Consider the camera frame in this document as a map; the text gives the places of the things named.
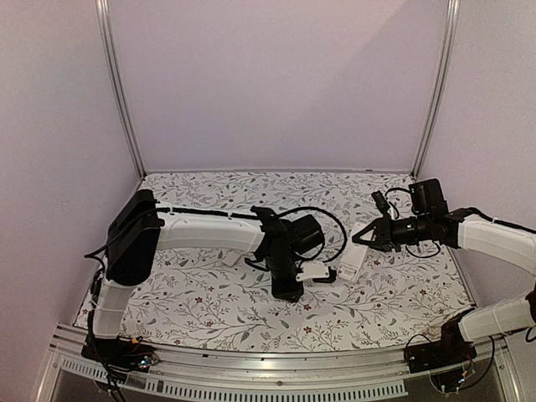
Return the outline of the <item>white remote control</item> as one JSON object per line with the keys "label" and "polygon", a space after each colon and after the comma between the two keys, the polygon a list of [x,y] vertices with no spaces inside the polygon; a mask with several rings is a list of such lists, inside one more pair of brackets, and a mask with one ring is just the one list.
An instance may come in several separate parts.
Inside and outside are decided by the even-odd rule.
{"label": "white remote control", "polygon": [[364,264],[368,247],[366,245],[354,244],[351,241],[351,237],[357,234],[361,229],[364,229],[366,224],[356,222],[348,237],[348,243],[341,255],[337,268],[338,278],[352,283],[358,281],[359,272]]}

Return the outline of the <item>white battery cover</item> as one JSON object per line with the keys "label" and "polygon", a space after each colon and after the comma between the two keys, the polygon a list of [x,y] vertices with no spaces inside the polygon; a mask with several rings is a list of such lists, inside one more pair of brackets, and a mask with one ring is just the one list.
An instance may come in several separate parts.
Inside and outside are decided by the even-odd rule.
{"label": "white battery cover", "polygon": [[242,258],[244,254],[238,250],[231,250],[223,259],[222,262],[225,266],[233,267],[235,266]]}

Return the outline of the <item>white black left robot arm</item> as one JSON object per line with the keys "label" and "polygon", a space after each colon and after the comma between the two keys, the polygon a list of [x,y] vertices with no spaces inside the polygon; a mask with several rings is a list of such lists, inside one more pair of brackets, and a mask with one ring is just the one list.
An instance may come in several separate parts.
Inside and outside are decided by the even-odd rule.
{"label": "white black left robot arm", "polygon": [[249,265],[264,263],[271,276],[274,298],[297,302],[303,282],[327,279],[327,264],[305,254],[322,249],[321,225],[307,214],[285,219],[272,209],[253,206],[237,212],[189,209],[161,204],[150,190],[139,190],[116,216],[107,241],[87,258],[100,264],[90,286],[88,334],[81,355],[100,363],[111,375],[146,372],[158,358],[153,347],[119,337],[121,319],[134,289],[151,274],[159,250],[217,248],[252,254]]}

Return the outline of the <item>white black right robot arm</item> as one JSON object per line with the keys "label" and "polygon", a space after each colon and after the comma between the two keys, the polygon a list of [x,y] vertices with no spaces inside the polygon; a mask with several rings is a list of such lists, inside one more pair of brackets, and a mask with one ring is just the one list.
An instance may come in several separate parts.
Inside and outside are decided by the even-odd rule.
{"label": "white black right robot arm", "polygon": [[[474,251],[535,273],[535,232],[494,219],[475,207],[450,211],[438,179],[413,183],[408,192],[412,216],[393,219],[381,192],[372,197],[382,214],[353,234],[352,242],[377,251],[399,251],[403,246],[435,241],[453,249]],[[521,332],[535,326],[535,293],[459,313],[441,327],[436,342],[405,347],[411,373],[447,367],[475,358],[475,341]]]}

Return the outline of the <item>front aluminium rail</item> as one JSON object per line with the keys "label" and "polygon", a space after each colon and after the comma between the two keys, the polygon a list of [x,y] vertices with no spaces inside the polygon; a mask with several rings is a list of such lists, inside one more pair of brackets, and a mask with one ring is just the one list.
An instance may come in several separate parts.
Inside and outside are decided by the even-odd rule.
{"label": "front aluminium rail", "polygon": [[39,376],[39,401],[532,401],[503,339],[483,341],[466,382],[451,365],[410,371],[405,348],[248,353],[159,345],[147,372],[109,380],[83,358],[85,331],[55,328]]}

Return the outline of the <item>right aluminium frame post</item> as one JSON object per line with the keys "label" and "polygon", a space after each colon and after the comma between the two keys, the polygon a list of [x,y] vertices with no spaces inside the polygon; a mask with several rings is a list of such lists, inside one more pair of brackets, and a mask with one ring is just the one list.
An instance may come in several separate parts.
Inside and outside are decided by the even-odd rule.
{"label": "right aluminium frame post", "polygon": [[430,149],[431,140],[434,134],[436,121],[440,113],[441,102],[448,80],[449,68],[454,44],[456,41],[457,23],[459,18],[461,2],[459,0],[449,0],[446,3],[446,20],[441,40],[439,60],[435,74],[434,85],[431,92],[430,103],[425,115],[423,130],[420,137],[419,146],[411,169],[411,176],[414,179],[420,177],[425,165],[426,157]]}

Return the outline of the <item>aluminium frame post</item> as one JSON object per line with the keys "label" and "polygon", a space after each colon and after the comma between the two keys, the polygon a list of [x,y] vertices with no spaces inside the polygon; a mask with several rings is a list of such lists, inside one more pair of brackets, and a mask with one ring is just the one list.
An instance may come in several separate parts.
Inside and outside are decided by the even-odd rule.
{"label": "aluminium frame post", "polygon": [[147,172],[142,160],[141,148],[135,135],[131,113],[128,108],[124,85],[121,78],[111,22],[110,2],[106,0],[96,0],[95,9],[106,67],[110,77],[111,90],[116,103],[121,129],[131,155],[133,167],[135,168],[137,176],[140,179],[143,179],[146,177]]}
{"label": "aluminium frame post", "polygon": [[423,130],[420,137],[419,146],[411,169],[411,176],[414,179],[420,177],[425,165],[426,157],[430,149],[431,140],[434,134],[436,121],[440,113],[441,102],[448,80],[449,68],[454,44],[456,41],[457,23],[459,18],[461,2],[459,0],[449,0],[446,3],[446,20],[441,40],[439,60],[435,74],[434,85],[431,92],[430,103],[425,115]]}

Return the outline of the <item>left aluminium frame post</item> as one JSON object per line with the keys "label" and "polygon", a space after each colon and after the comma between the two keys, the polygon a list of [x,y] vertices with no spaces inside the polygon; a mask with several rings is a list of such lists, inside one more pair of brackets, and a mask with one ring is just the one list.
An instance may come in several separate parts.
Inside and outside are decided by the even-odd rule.
{"label": "left aluminium frame post", "polygon": [[124,85],[121,78],[111,22],[110,2],[106,0],[96,0],[95,9],[106,67],[110,77],[111,90],[116,103],[121,129],[131,155],[133,167],[135,168],[137,176],[140,179],[143,179],[146,177],[147,172],[142,160],[141,148],[135,135],[131,113],[128,108]]}

